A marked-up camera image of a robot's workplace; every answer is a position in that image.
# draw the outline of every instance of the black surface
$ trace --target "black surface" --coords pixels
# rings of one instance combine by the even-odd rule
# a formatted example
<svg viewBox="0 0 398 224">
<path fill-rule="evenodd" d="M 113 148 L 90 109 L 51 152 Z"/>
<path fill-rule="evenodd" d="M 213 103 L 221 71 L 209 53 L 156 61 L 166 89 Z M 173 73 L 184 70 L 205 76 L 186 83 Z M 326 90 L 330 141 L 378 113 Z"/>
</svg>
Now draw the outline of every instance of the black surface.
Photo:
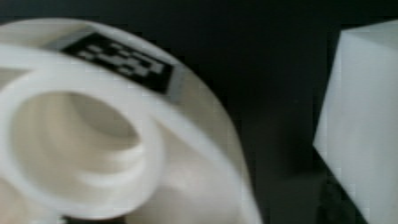
<svg viewBox="0 0 398 224">
<path fill-rule="evenodd" d="M 94 20 L 184 61 L 234 120 L 269 224 L 316 222 L 326 174 L 310 142 L 339 31 L 396 15 L 394 1 L 0 1 L 0 22 Z"/>
</svg>

